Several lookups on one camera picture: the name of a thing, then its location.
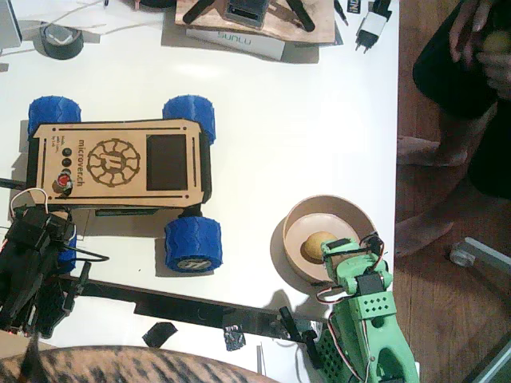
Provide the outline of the person's left hand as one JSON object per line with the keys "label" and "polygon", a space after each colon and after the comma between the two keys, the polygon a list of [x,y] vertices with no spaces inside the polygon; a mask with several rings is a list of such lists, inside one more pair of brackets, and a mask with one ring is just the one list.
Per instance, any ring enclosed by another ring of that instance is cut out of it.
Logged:
{"label": "person's left hand", "polygon": [[497,92],[499,98],[510,101],[510,53],[480,52],[476,58],[487,77],[488,86]]}

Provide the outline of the person's right hand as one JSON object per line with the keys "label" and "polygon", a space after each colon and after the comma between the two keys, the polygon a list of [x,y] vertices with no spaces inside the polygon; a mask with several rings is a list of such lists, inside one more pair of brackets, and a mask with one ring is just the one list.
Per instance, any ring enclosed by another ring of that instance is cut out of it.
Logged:
{"label": "person's right hand", "polygon": [[485,27],[494,1],[462,1],[458,15],[450,29],[450,54],[454,62],[461,62],[466,68],[473,64],[476,41]]}

